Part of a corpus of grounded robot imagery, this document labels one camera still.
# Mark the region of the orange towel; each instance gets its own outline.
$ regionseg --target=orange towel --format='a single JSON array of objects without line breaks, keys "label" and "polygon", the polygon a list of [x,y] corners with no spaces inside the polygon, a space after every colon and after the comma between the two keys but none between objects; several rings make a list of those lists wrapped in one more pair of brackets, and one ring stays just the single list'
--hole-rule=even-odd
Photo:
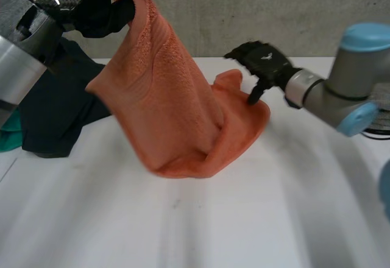
[{"label": "orange towel", "polygon": [[154,3],[134,3],[129,33],[87,90],[111,109],[150,171],[211,177],[258,138],[269,109],[246,104],[239,70],[210,86]]}]

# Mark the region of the green cloth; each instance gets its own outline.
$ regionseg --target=green cloth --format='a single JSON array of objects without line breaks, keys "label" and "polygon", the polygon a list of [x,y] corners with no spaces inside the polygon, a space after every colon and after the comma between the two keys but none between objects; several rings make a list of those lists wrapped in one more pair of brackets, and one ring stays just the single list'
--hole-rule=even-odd
[{"label": "green cloth", "polygon": [[0,130],[0,152],[11,151],[21,147],[22,141],[20,113],[19,110],[16,110]]}]

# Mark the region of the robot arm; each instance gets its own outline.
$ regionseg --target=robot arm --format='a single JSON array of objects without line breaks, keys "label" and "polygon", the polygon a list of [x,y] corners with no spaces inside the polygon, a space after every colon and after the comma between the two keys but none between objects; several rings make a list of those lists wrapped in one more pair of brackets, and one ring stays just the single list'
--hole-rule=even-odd
[{"label": "robot arm", "polygon": [[305,108],[337,131],[354,136],[378,113],[368,100],[374,85],[390,82],[390,26],[361,23],[348,28],[327,80],[293,67],[276,48],[260,42],[243,44],[225,57],[238,60],[259,78],[250,104],[277,86],[290,107]]},{"label": "robot arm", "polygon": [[47,69],[72,62],[59,46],[64,32],[102,38],[134,14],[132,0],[0,0],[0,127]]}]

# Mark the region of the silver metal cylinder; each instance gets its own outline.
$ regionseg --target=silver metal cylinder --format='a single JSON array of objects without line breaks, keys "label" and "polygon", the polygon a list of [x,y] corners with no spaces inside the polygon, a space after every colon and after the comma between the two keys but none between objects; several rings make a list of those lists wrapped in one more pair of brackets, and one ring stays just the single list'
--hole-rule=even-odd
[{"label": "silver metal cylinder", "polygon": [[44,64],[0,36],[0,101],[18,105],[45,70]]},{"label": "silver metal cylinder", "polygon": [[303,99],[307,94],[307,91],[317,83],[318,80],[322,80],[322,78],[309,70],[302,69],[296,72],[287,83],[285,89],[286,98],[299,107],[303,107]]}]

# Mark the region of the gray robot arm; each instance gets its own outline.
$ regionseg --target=gray robot arm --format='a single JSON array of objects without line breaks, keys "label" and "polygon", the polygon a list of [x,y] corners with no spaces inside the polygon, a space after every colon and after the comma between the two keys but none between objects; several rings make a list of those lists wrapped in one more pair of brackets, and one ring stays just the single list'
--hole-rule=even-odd
[{"label": "gray robot arm", "polygon": [[275,47],[245,43],[225,55],[259,78],[248,98],[256,103],[277,86],[290,107],[305,108],[346,136],[366,130],[378,108],[369,101],[374,85],[390,82],[390,26],[360,23],[346,30],[329,78],[295,68]]},{"label": "gray robot arm", "polygon": [[327,80],[303,69],[290,78],[285,95],[353,136],[367,129],[378,113],[368,101],[378,82],[390,82],[390,26],[361,23],[346,30]]}]

